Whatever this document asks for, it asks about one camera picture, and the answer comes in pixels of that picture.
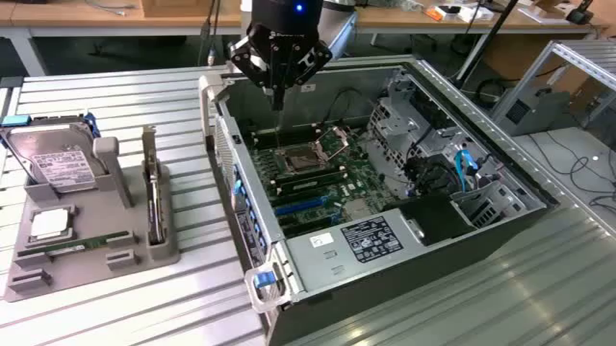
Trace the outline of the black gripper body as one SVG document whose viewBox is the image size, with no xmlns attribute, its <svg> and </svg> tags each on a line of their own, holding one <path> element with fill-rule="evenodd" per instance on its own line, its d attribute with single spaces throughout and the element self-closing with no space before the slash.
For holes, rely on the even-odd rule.
<svg viewBox="0 0 616 346">
<path fill-rule="evenodd" d="M 318 43 L 320 1 L 252 1 L 248 41 L 259 54 L 307 53 Z"/>
</svg>

